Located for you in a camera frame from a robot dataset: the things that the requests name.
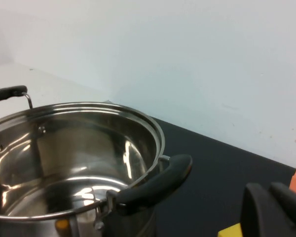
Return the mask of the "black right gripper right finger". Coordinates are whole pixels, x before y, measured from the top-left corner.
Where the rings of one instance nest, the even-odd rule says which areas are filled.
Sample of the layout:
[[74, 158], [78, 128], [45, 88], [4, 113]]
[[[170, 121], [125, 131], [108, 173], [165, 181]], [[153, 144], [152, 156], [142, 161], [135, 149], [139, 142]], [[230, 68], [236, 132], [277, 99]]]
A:
[[269, 191], [296, 226], [296, 192], [290, 190], [288, 186], [278, 182], [271, 183]]

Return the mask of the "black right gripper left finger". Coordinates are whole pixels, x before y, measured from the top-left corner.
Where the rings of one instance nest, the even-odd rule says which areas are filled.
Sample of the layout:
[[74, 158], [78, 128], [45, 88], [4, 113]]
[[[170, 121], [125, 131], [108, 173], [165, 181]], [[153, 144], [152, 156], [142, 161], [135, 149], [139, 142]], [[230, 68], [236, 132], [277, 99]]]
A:
[[248, 183], [243, 194], [240, 225], [244, 237], [296, 237], [296, 226], [269, 191]]

